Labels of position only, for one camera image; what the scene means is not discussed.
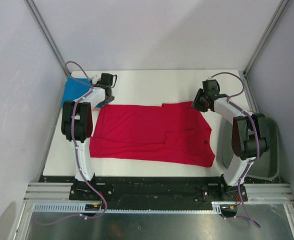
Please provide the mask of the left aluminium frame post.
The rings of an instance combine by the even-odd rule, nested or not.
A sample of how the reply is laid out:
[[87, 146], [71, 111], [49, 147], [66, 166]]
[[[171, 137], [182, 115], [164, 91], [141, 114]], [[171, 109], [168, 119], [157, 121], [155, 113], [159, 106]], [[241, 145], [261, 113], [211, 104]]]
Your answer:
[[58, 62], [60, 68], [62, 69], [64, 75], [67, 77], [68, 76], [68, 70], [65, 69], [65, 60], [59, 51], [59, 48], [57, 44], [55, 43], [55, 40], [46, 24], [44, 21], [44, 18], [42, 17], [42, 14], [40, 10], [38, 9], [36, 3], [34, 0], [24, 0], [28, 10], [31, 13], [31, 16], [33, 17], [35, 23], [37, 24], [42, 36], [44, 37], [45, 41], [47, 42], [49, 49], [54, 55], [54, 58]]

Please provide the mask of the aluminium frame post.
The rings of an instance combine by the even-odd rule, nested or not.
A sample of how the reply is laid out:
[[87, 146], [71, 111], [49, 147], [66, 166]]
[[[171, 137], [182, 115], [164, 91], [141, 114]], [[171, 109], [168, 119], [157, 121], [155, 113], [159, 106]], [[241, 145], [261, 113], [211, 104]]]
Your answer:
[[263, 52], [265, 46], [267, 45], [268, 41], [270, 40], [272, 34], [274, 33], [275, 29], [277, 28], [279, 22], [281, 21], [282, 17], [284, 16], [287, 8], [289, 7], [291, 0], [281, 0], [274, 11], [267, 27], [265, 28], [260, 40], [258, 41], [257, 46], [255, 47], [248, 63], [246, 64], [243, 75], [247, 77], [251, 72], [254, 64], [259, 59], [261, 53]]
[[55, 40], [46, 24], [44, 21], [44, 18], [42, 17], [42, 14], [40, 10], [38, 9], [36, 3], [34, 0], [24, 0], [28, 10], [31, 13], [31, 16], [33, 17], [35, 23], [37, 24], [42, 36], [44, 37], [45, 41], [47, 42], [49, 49], [54, 55], [54, 58], [58, 62], [60, 68], [62, 69], [64, 75], [67, 77], [68, 76], [68, 70], [65, 69], [65, 60], [59, 51], [59, 48], [57, 44], [55, 43]]

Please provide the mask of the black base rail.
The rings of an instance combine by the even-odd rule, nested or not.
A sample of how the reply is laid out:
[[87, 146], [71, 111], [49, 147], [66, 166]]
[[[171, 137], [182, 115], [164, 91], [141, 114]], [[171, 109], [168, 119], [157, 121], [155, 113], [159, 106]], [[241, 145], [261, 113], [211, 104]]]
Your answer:
[[244, 185], [227, 187], [221, 177], [95, 176], [89, 184], [74, 180], [72, 201], [100, 201], [108, 207], [147, 207], [157, 210], [204, 209], [212, 202], [248, 201]]

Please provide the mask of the aluminium profile crossbar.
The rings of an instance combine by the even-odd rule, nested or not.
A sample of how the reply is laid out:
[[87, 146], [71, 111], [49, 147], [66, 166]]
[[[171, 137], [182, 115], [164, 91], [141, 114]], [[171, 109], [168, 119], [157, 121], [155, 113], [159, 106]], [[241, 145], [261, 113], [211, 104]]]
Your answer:
[[289, 204], [294, 202], [294, 194], [289, 183], [245, 184], [248, 203]]

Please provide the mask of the red t shirt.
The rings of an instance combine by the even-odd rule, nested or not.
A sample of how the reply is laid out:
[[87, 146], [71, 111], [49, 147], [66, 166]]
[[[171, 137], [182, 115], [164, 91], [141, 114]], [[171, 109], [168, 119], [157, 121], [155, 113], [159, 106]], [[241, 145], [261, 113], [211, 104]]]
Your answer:
[[92, 158], [177, 163], [210, 168], [212, 129], [192, 103], [107, 105], [90, 139]]

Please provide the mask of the dark green plastic tray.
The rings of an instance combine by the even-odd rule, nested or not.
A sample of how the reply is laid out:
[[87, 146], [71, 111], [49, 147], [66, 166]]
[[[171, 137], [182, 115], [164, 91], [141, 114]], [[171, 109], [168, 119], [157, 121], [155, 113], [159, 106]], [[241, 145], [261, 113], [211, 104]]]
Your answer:
[[[250, 168], [247, 176], [261, 180], [273, 180], [279, 174], [279, 136], [277, 123], [270, 117], [267, 118], [270, 130], [270, 148]], [[234, 156], [232, 150], [232, 125], [225, 119], [220, 122], [218, 135], [217, 162], [227, 169]]]

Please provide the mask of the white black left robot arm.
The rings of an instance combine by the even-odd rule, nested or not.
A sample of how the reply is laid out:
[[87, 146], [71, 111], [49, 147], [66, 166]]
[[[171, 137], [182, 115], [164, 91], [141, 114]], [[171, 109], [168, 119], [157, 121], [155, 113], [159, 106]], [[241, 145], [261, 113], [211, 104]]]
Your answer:
[[92, 109], [104, 107], [115, 99], [112, 89], [117, 79], [116, 74], [102, 73], [85, 93], [62, 105], [61, 133], [74, 152], [75, 178], [78, 181], [89, 182], [95, 175], [89, 150], [94, 130]]

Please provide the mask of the folded blue t shirt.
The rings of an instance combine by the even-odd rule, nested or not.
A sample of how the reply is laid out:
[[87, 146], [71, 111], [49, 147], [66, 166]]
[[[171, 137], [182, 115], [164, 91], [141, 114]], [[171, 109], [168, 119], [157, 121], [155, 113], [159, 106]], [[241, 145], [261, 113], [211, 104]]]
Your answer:
[[73, 101], [86, 94], [92, 84], [86, 78], [78, 78], [78, 81], [71, 77], [67, 78], [64, 93], [61, 100], [61, 108], [65, 101]]

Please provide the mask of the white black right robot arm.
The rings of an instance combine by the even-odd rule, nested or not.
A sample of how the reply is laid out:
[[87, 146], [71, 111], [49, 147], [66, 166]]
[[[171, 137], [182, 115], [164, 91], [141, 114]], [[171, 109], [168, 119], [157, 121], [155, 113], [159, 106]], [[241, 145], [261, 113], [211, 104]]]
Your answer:
[[232, 124], [233, 157], [221, 176], [224, 184], [217, 188], [218, 196], [229, 201], [236, 194], [235, 186], [244, 182], [252, 165], [270, 148], [266, 116], [236, 105], [230, 96], [220, 93], [220, 85], [215, 79], [202, 82], [191, 107], [203, 113], [215, 112]]

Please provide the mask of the right aluminium frame post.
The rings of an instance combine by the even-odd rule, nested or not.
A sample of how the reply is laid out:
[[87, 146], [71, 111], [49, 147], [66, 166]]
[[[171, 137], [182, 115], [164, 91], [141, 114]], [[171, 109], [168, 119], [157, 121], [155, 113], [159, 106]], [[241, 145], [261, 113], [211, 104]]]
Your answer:
[[277, 28], [279, 22], [281, 21], [282, 17], [284, 16], [287, 8], [289, 7], [291, 0], [281, 0], [274, 11], [267, 27], [265, 28], [260, 40], [258, 41], [257, 46], [255, 47], [248, 63], [246, 64], [243, 75], [247, 77], [251, 72], [254, 64], [259, 59], [261, 53], [263, 52], [265, 46], [267, 45], [268, 41], [270, 40], [272, 34], [274, 33], [275, 29]]

